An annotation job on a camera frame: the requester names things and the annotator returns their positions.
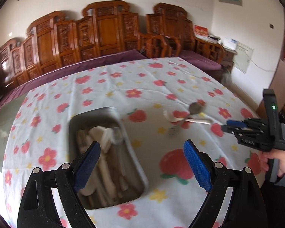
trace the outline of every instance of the floral tablecloth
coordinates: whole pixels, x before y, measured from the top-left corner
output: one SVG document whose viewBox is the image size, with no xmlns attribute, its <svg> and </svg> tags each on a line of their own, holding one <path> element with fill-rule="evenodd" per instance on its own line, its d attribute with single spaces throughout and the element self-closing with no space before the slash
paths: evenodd
<svg viewBox="0 0 285 228">
<path fill-rule="evenodd" d="M 186 122 L 179 134 L 168 135 L 172 124 L 164 118 L 163 109 L 183 117 L 192 102 L 204 105 L 204 111 L 195 117 L 210 118 L 213 124 Z M 248 165 L 259 183 L 264 179 L 256 152 L 220 130 L 227 119 L 253 116 L 224 86 L 178 57 L 118 63 L 76 73 L 28 93 L 13 123 L 3 163 L 12 226 L 17 224 L 32 169 L 54 170 L 69 160 L 68 121 L 76 114 L 106 106 L 116 107 L 122 116 L 149 188 L 131 203 L 88 210 L 97 227 L 188 227 L 207 193 L 184 162 L 181 148 L 187 139 L 214 161 L 238 170 Z M 62 224 L 70 227 L 58 192 L 53 190 L 53 194 Z M 227 207 L 225 202 L 216 227 Z"/>
</svg>

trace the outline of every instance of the metal tray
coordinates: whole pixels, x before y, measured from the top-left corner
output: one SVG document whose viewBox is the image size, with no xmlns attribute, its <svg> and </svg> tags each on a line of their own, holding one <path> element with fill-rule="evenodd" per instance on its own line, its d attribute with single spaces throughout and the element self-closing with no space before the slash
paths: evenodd
<svg viewBox="0 0 285 228">
<path fill-rule="evenodd" d="M 119 127 L 124 137 L 124 142 L 120 146 L 121 155 L 125 165 L 125 171 L 127 178 L 131 181 L 131 184 L 135 186 L 136 191 L 129 188 L 123 191 L 123 198 L 121 203 L 133 201 L 139 198 L 143 192 L 148 188 L 147 177 L 135 155 L 135 152 L 131 146 L 130 140 L 126 133 L 125 127 L 121 122 L 119 113 L 115 107 L 103 107 L 96 110 L 91 110 L 85 113 L 74 116 L 69 122 L 69 155 L 70 162 L 79 155 L 79 148 L 76 141 L 76 131 L 79 129 L 87 129 L 96 126 L 103 126 L 106 128 Z M 92 194 L 94 207 L 92 208 L 87 196 L 83 196 L 77 193 L 79 200 L 81 201 L 85 209 L 98 209 L 102 208 L 97 198 L 97 194 Z"/>
</svg>

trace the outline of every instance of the metal screw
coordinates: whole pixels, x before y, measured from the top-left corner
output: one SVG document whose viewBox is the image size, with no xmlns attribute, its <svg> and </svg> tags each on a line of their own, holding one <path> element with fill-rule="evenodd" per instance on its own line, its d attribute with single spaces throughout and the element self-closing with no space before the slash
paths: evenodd
<svg viewBox="0 0 285 228">
<path fill-rule="evenodd" d="M 251 173 L 251 169 L 250 169 L 249 167 L 245 167 L 245 171 L 246 171 L 247 173 Z"/>
<path fill-rule="evenodd" d="M 64 163 L 61 168 L 64 169 L 64 170 L 66 170 L 66 169 L 69 168 L 69 167 L 70 167 L 70 164 L 69 164 L 69 163 Z"/>
<path fill-rule="evenodd" d="M 36 168 L 33 169 L 33 173 L 38 173 L 39 170 L 40 170 L 40 169 L 39 169 L 38 167 L 36 167 Z"/>
<path fill-rule="evenodd" d="M 223 168 L 223 164 L 220 163 L 220 162 L 216 162 L 216 163 L 214 164 L 214 166 L 215 166 L 216 168 L 218 168 L 218 169 Z"/>
</svg>

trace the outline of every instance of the purple seat cushion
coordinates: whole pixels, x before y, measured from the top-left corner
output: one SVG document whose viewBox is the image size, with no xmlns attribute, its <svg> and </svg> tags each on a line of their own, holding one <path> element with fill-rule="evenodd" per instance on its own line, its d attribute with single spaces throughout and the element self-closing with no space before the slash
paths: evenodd
<svg viewBox="0 0 285 228">
<path fill-rule="evenodd" d="M 222 69 L 220 64 L 191 50 L 183 50 L 179 57 L 204 72 Z"/>
</svg>

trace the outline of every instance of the metal spoon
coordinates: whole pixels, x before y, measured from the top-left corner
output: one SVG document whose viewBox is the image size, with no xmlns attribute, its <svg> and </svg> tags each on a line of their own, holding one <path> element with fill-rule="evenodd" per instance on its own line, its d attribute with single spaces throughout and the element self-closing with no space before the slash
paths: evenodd
<svg viewBox="0 0 285 228">
<path fill-rule="evenodd" d="M 172 128 L 169 129 L 169 135 L 176 135 L 178 133 L 178 130 L 180 129 L 180 127 L 183 125 L 183 123 L 191 116 L 191 115 L 195 115 L 198 113 L 201 113 L 202 110 L 202 105 L 200 105 L 199 103 L 192 103 L 189 106 L 189 114 L 187 114 L 187 116 L 184 117 L 183 120 L 181 120 L 177 125 L 174 125 Z"/>
</svg>

